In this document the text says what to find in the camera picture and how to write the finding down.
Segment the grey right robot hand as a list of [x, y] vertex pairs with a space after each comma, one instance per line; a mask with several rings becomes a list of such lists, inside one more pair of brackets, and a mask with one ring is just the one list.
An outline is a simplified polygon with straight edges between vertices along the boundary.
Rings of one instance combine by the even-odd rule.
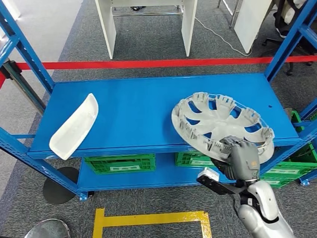
[[211, 158], [212, 163], [229, 180], [246, 182], [260, 179], [260, 159], [257, 148], [249, 141], [228, 136], [221, 140], [230, 146], [230, 154], [226, 162]]

